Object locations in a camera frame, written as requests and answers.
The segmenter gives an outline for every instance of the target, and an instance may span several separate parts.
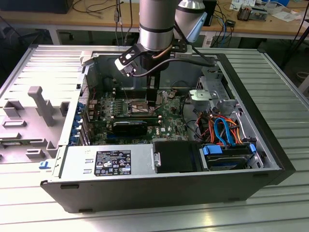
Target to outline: power supply label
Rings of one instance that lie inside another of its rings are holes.
[[[98,151],[95,163],[95,175],[130,175],[131,150]]]

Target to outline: black cable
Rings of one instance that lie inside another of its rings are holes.
[[[303,20],[301,21],[301,24],[300,24],[300,26],[299,26],[298,32],[297,32],[295,38],[293,39],[293,41],[292,41],[290,47],[289,47],[288,50],[286,51],[285,56],[284,56],[284,58],[283,58],[283,61],[282,61],[282,63],[281,63],[280,68],[281,68],[282,70],[284,69],[284,67],[286,66],[286,64],[289,62],[289,60],[290,60],[290,58],[291,58],[291,55],[294,53],[294,51],[295,51],[295,50],[297,49],[297,47],[298,47],[298,45],[297,45],[298,43],[296,43],[295,47],[293,47],[293,45],[294,45],[294,42],[296,41],[296,38],[297,38],[297,36],[298,36],[298,34],[299,34],[299,32],[300,32],[300,29],[301,29],[302,26],[303,26],[303,23],[304,23],[304,21],[305,21],[306,15],[307,15],[308,8],[309,8],[309,2],[308,2],[308,4],[307,4],[306,10],[305,10],[305,14],[304,14]]]
[[[128,34],[129,34],[129,32],[131,31],[132,26],[133,26],[132,0],[129,0],[129,2],[130,2],[130,17],[131,17],[131,23],[130,23],[129,30],[127,30],[127,32],[126,32],[126,36],[125,36],[125,45],[126,45],[126,41],[127,41],[127,36],[128,36]]]
[[[307,4],[306,10],[305,10],[305,14],[304,14],[303,20],[301,21],[301,24],[300,24],[300,26],[299,26],[298,32],[297,32],[295,38],[293,39],[292,44],[291,44],[291,46],[289,47],[289,50],[292,48],[292,46],[293,46],[293,44],[294,44],[296,38],[298,37],[298,34],[299,34],[299,32],[300,32],[300,29],[301,29],[301,27],[303,26],[303,23],[304,23],[304,21],[305,21],[306,15],[307,15],[308,7],[309,7],[309,2],[308,2],[308,4]]]
[[[119,18],[120,18],[122,46],[124,46],[125,45],[125,43],[124,43],[124,31],[123,31],[123,26],[122,26],[122,15],[121,15],[120,0],[116,0],[116,2],[118,4],[117,8],[118,8]]]
[[[190,84],[189,84],[188,82],[184,81],[184,80],[179,80],[179,81],[173,82],[173,84],[171,84],[170,88],[173,90],[174,84],[179,83],[179,82],[182,82],[182,83],[186,84],[189,88],[192,88],[192,87],[190,86]]]
[[[200,53],[186,38],[186,36],[184,35],[184,33],[182,32],[182,30],[180,29],[180,27],[178,26],[176,20],[175,20],[175,26],[174,28],[176,29],[176,31],[178,32],[178,34],[182,37],[182,39],[188,44],[192,46],[193,51],[195,51],[199,56],[201,56],[204,60],[206,60],[207,62],[211,62],[211,60],[209,58],[207,58],[206,56],[204,56],[202,53]],[[214,67],[214,63],[210,64],[208,63],[209,66],[207,67]]]
[[[75,8],[75,5],[76,5],[77,3],[79,3],[79,2],[81,2],[81,1],[82,1],[82,0],[78,0],[77,2],[75,2],[75,3],[72,5],[73,10],[75,10],[75,11],[77,11],[77,12],[81,12],[81,13],[92,13],[92,12],[104,11],[104,10],[106,10],[106,9],[108,9],[108,8],[111,8],[111,7],[116,6],[116,5],[112,5],[112,6],[108,6],[108,7],[105,7],[105,8],[99,9],[99,10],[95,10],[95,11],[80,11],[80,10],[77,10],[77,9]]]
[[[200,140],[203,141],[203,138],[202,138],[197,132],[195,132],[194,129],[192,129],[192,128],[188,125],[188,123],[191,122],[191,121],[186,122],[185,119],[184,119],[184,116],[183,116],[183,109],[184,109],[185,100],[187,99],[188,96],[189,96],[189,92],[187,93],[187,95],[185,96],[185,98],[184,98],[184,100],[183,100],[183,106],[182,106],[182,109],[181,109],[182,119],[183,119],[183,122],[185,123],[185,125],[187,126],[187,128],[188,128],[190,131],[192,131]]]
[[[171,58],[171,59],[166,59],[166,60],[162,61],[161,63],[159,63],[158,65],[156,65],[155,67],[153,67],[152,69],[150,69],[149,71],[147,71],[145,73],[137,74],[137,75],[133,74],[132,76],[134,76],[134,77],[147,76],[147,75],[151,74],[152,72],[154,72],[155,70],[157,70],[158,68],[160,68],[162,65],[164,65],[166,63],[173,62],[173,61],[186,62],[186,63],[195,64],[195,65],[204,66],[204,67],[213,67],[212,64],[203,63],[203,62],[195,61],[195,60],[192,60],[192,59]]]
[[[13,31],[15,31],[15,33],[24,41],[26,42],[26,44],[30,45],[16,30],[15,28],[13,28],[11,26],[11,24],[9,24],[1,15],[0,15],[0,18],[2,19],[3,22],[5,22]]]
[[[117,29],[118,29],[118,23],[116,23],[115,35],[116,35],[117,46],[119,46],[118,37],[117,37]]]
[[[225,37],[225,40],[230,36],[230,39],[229,40],[226,40],[223,44],[226,44],[226,43],[229,43],[229,42],[231,42],[231,40],[232,40],[232,33],[233,33],[233,31],[234,31],[234,27],[230,27],[231,28],[231,32]],[[218,44],[220,44],[221,43],[221,41],[223,40],[223,38],[220,40],[220,41],[217,41],[216,43],[217,43],[217,47],[218,47]]]
[[[223,14],[222,13],[222,9],[221,9],[221,7],[219,6],[219,4],[217,4],[217,6],[218,6],[218,8],[219,8],[219,10],[220,11],[216,11],[215,10],[215,12],[218,12],[218,13],[220,13],[221,14],[221,19],[222,19],[222,21],[223,21],[223,23],[225,23],[226,21],[227,21],[227,18],[226,18],[226,16],[225,16],[225,14]],[[219,35],[217,36],[217,38],[216,38],[216,40],[213,42],[213,44],[211,45],[211,47],[214,47],[215,46],[215,44],[217,43],[217,46],[218,46],[218,40],[219,40],[219,37],[220,37],[220,35],[221,35],[221,33],[223,32],[223,30],[224,30],[224,25],[222,24],[222,29],[221,29],[221,31],[220,31],[220,33],[219,33]]]

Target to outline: blue tab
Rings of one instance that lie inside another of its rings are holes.
[[[256,148],[255,148],[254,144],[250,144],[249,147],[250,147],[252,153],[256,152]]]
[[[80,107],[81,109],[84,109],[85,106],[84,106],[84,104],[79,102],[79,103],[77,103],[77,107]]]
[[[51,166],[49,165],[48,161],[42,161],[40,163],[39,169],[50,169]]]
[[[82,117],[80,117],[79,115],[74,116],[74,120],[76,120],[76,121],[80,121],[81,119],[82,119]]]
[[[73,143],[76,143],[76,142],[78,141],[78,138],[75,137],[75,136],[71,136],[71,137],[69,138],[69,141],[70,141],[70,142],[73,142]]]
[[[207,149],[207,147],[205,146],[205,147],[203,147],[203,153],[204,153],[204,155],[208,155],[208,149]]]
[[[76,122],[76,121],[73,121],[73,127],[74,127],[74,128],[79,127],[79,123]]]
[[[77,134],[78,133],[78,130],[76,130],[76,129],[72,129],[71,130],[71,135],[75,135],[75,134]]]
[[[219,145],[208,145],[207,148],[211,155],[222,154],[222,149]]]

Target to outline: table leg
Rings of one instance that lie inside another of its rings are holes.
[[[210,47],[212,39],[215,35],[216,35],[216,31],[206,31],[202,47]]]
[[[56,29],[48,29],[50,37],[52,37],[52,41],[54,45],[61,45],[61,38],[59,32]]]
[[[92,31],[88,31],[88,37],[89,37],[89,43],[93,44],[93,35],[92,35]]]

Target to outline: side panel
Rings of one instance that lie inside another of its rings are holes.
[[[280,172],[48,184],[43,181],[41,187],[67,212],[96,212],[244,201]]]
[[[267,148],[271,152],[278,166],[284,170],[284,172],[282,172],[282,175],[279,176],[279,178],[269,183],[270,185],[277,185],[286,178],[288,178],[290,175],[292,175],[295,172],[295,168],[287,157],[274,133],[269,128],[269,125],[266,123],[261,112],[256,107],[254,101],[252,100],[247,89],[241,82],[231,63],[228,61],[226,55],[219,54],[218,57],[220,62],[222,63],[222,66],[224,67],[224,70],[229,76],[233,87],[235,88],[246,110],[248,111],[250,118],[254,122],[258,132],[261,134],[261,137],[264,140]]]

